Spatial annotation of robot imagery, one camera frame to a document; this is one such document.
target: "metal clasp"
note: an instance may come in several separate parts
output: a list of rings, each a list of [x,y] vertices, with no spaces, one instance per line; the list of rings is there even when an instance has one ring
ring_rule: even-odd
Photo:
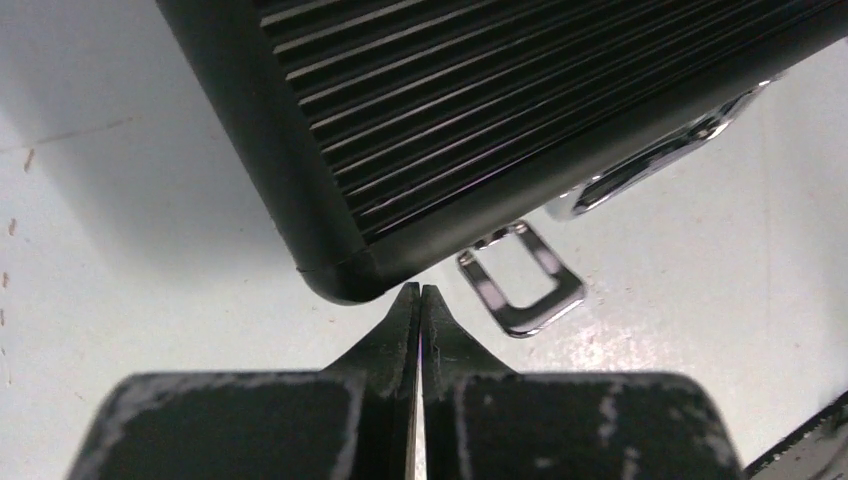
[[[474,251],[494,245],[511,234],[518,236],[536,264],[555,284],[553,291],[526,308],[515,307],[507,301],[503,291],[474,255]],[[539,333],[579,305],[586,297],[586,288],[580,278],[562,263],[548,244],[523,220],[476,242],[457,256],[457,263],[465,279],[489,309],[489,313],[511,337],[524,338]]]

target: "silver buckle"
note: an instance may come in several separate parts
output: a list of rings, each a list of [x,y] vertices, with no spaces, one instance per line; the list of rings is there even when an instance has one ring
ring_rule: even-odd
[[[555,283],[552,292],[526,308],[515,307],[507,301],[498,284],[492,280],[474,255],[474,251],[494,245],[510,234],[518,235],[518,239],[533,256],[536,264]],[[489,313],[511,337],[525,338],[539,333],[583,302],[586,297],[586,287],[580,278],[562,263],[548,244],[523,220],[479,240],[457,256],[457,263],[465,279],[489,309]]]

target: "black case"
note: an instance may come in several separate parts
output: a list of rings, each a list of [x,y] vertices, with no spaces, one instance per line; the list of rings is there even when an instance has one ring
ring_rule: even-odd
[[[721,5],[729,13],[702,34],[686,38],[692,43],[692,46],[685,47],[687,51],[694,51],[702,45],[713,48],[710,55],[686,60],[696,62],[698,68],[681,68],[678,65],[675,68],[680,70],[679,75],[672,71],[660,72],[662,77],[656,77],[652,84],[656,86],[646,89],[638,98],[607,97],[604,105],[611,106],[607,109],[612,112],[609,115],[597,121],[586,121],[556,141],[540,144],[532,155],[506,159],[506,163],[504,157],[498,160],[500,163],[497,165],[483,165],[488,170],[481,168],[479,178],[468,180],[471,177],[463,177],[465,183],[461,188],[438,197],[426,209],[417,211],[395,227],[375,234],[362,227],[361,216],[351,213],[350,197],[346,196],[339,177],[324,158],[322,147],[310,130],[310,120],[299,103],[303,95],[287,81],[287,70],[281,68],[285,61],[275,57],[273,42],[269,42],[267,32],[260,28],[261,18],[269,12],[312,8],[309,4],[316,2],[157,1],[294,256],[298,270],[315,292],[337,303],[365,302],[380,296],[387,289],[848,33],[846,1],[704,0],[716,4],[709,10],[710,15],[715,16]],[[323,3],[339,4],[330,6],[339,12],[340,22],[354,15],[351,9],[371,9],[373,14],[400,4],[415,4],[418,9],[416,15],[430,19],[427,21],[436,15],[450,13],[450,9],[485,7],[488,12],[497,12],[491,6],[497,3],[496,0],[360,0],[359,3],[335,0]],[[504,6],[497,8],[524,8],[519,6],[522,4],[501,3]],[[606,0],[582,3],[594,4],[591,8],[596,9],[612,9],[613,4],[620,4],[616,8],[624,9],[623,5],[633,8],[636,4],[654,8],[652,4],[657,2],[639,0],[627,4],[620,0]],[[557,8],[576,9],[583,8],[579,7],[582,3],[528,0],[526,8],[548,8],[549,4],[557,4]],[[434,12],[429,17],[426,15],[428,8]],[[762,18],[772,15],[770,18],[774,19],[778,18],[774,12],[778,12],[782,15],[782,23],[768,28],[764,26],[762,31],[740,27],[721,37],[710,37],[710,32],[734,21],[733,9],[749,9],[746,15]],[[412,14],[404,17],[407,20],[403,21],[409,24],[403,25],[403,28],[415,28],[413,24],[419,17]],[[480,15],[469,18],[475,22],[486,21],[485,16]],[[326,20],[322,20],[325,24],[316,24],[316,31],[326,27]],[[383,20],[381,22],[380,28],[387,29],[385,31],[389,33],[393,31],[394,27],[386,25]],[[304,24],[303,29],[306,30],[299,35],[308,35],[308,27]],[[600,35],[597,32],[603,31],[603,24],[592,31],[595,32],[592,35],[597,37]],[[681,42],[674,37],[682,38],[681,31],[685,32],[685,29],[669,34],[669,44]],[[372,29],[367,34],[374,35],[375,32]],[[612,31],[609,35],[626,33]],[[722,46],[717,43],[719,41],[726,45]],[[544,47],[541,43],[534,45],[530,43],[527,48]],[[615,107],[612,104],[619,100],[622,107],[612,108]],[[402,109],[404,106],[392,105],[392,108]],[[499,139],[492,137],[487,141],[498,142]],[[410,191],[414,190],[413,184],[409,185]],[[402,183],[393,186],[398,187],[406,188]]]

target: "chrome handle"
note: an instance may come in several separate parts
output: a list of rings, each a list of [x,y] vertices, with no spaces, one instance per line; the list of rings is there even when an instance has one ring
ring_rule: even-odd
[[[555,283],[552,292],[526,308],[515,307],[507,301],[498,284],[492,280],[474,255],[475,250],[482,250],[511,234],[518,236],[536,264]],[[478,241],[459,254],[457,263],[489,313],[511,337],[524,338],[539,333],[579,305],[586,297],[586,288],[580,278],[562,263],[548,244],[523,220]]]

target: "scratched surface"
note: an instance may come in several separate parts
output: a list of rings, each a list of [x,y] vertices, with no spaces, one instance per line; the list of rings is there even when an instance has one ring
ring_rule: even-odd
[[[0,23],[0,478],[62,477],[130,373],[320,368],[382,318],[391,296],[303,285],[152,2],[6,0]],[[691,376],[749,462],[848,389],[845,78],[841,42],[591,215],[529,215],[590,287],[533,339],[452,260],[417,280],[518,370]],[[524,260],[497,258],[519,296]]]

